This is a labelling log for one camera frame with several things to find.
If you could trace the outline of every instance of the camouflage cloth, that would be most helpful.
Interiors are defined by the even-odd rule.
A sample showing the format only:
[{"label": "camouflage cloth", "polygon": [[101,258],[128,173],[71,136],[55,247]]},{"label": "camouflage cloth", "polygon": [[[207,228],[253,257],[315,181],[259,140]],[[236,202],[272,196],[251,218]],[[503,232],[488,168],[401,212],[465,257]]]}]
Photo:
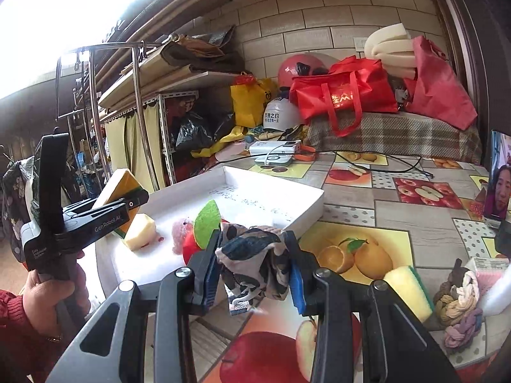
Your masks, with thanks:
[{"label": "camouflage cloth", "polygon": [[284,300],[291,261],[284,230],[271,226],[246,228],[221,223],[222,239],[215,251],[231,315],[247,312],[254,298]]},{"label": "camouflage cloth", "polygon": [[[337,112],[339,128],[354,120],[351,111]],[[318,151],[378,151],[383,154],[422,157],[447,157],[455,161],[480,164],[481,140],[474,125],[460,131],[438,119],[399,112],[364,112],[362,123],[347,137],[337,137],[328,116],[312,118],[305,143]]]}]

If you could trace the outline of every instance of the yellow plastic bag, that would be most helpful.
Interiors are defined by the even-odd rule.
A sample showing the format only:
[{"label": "yellow plastic bag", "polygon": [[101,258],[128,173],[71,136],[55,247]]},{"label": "yellow plastic bag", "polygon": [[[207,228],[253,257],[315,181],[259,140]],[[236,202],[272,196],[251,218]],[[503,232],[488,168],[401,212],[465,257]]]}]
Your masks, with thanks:
[{"label": "yellow plastic bag", "polygon": [[254,128],[263,122],[266,105],[277,96],[277,85],[271,79],[256,84],[231,86],[236,125]]},{"label": "yellow plastic bag", "polygon": [[241,140],[243,138],[243,133],[246,132],[246,129],[242,126],[236,125],[229,134],[225,137],[220,138],[216,143],[214,143],[209,148],[196,149],[195,151],[191,151],[192,157],[211,157],[213,154],[216,154],[221,149],[227,146],[232,141]]}]

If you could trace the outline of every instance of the red bag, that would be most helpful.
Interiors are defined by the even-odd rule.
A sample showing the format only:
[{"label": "red bag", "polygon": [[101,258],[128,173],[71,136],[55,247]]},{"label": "red bag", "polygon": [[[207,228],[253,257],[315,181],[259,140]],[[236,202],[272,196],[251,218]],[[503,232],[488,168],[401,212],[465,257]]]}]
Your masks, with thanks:
[{"label": "red bag", "polygon": [[406,112],[429,116],[465,131],[476,119],[470,97],[454,74],[442,51],[423,36],[413,39],[417,81],[404,79],[413,101]]},{"label": "red bag", "polygon": [[[380,60],[347,57],[330,67],[328,75],[293,78],[289,100],[298,105],[301,117],[328,114],[338,137],[351,134],[360,125],[362,111],[397,112],[398,104]],[[353,124],[339,129],[335,111],[355,110]]]}]

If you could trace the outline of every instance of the silver screw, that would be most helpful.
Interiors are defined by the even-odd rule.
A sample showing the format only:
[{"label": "silver screw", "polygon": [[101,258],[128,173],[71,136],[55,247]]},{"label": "silver screw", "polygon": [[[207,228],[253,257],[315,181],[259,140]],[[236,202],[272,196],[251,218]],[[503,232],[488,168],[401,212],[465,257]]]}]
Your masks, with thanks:
[{"label": "silver screw", "polygon": [[374,285],[378,291],[386,291],[388,289],[388,284],[385,281],[382,281],[381,279],[375,281]]},{"label": "silver screw", "polygon": [[119,289],[123,292],[128,292],[128,291],[131,291],[133,289],[133,287],[135,286],[135,283],[133,281],[130,281],[129,279],[126,280],[126,281],[122,281],[120,284],[119,284]]},{"label": "silver screw", "polygon": [[189,267],[180,267],[176,271],[176,276],[178,278],[186,278],[188,275],[192,273],[192,270]]},{"label": "silver screw", "polygon": [[325,267],[321,267],[316,270],[316,276],[319,276],[320,278],[328,278],[330,276],[330,269],[327,269]]}]

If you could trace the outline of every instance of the white tray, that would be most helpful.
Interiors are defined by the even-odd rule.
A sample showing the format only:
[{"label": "white tray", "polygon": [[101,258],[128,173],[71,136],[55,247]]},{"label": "white tray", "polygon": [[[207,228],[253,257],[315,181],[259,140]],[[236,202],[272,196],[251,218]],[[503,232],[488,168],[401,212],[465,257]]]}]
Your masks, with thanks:
[{"label": "white tray", "polygon": [[[140,208],[156,221],[154,243],[131,252],[113,233],[95,243],[104,295],[110,295],[125,279],[143,285],[184,266],[182,256],[172,252],[173,222],[183,217],[195,220],[208,200],[215,200],[224,220],[293,230],[300,237],[322,216],[323,194],[318,188],[232,167],[219,167],[159,190]],[[89,248],[87,253],[93,253],[94,246]],[[85,265],[90,269],[93,263]],[[86,273],[88,277],[95,274]]]}]

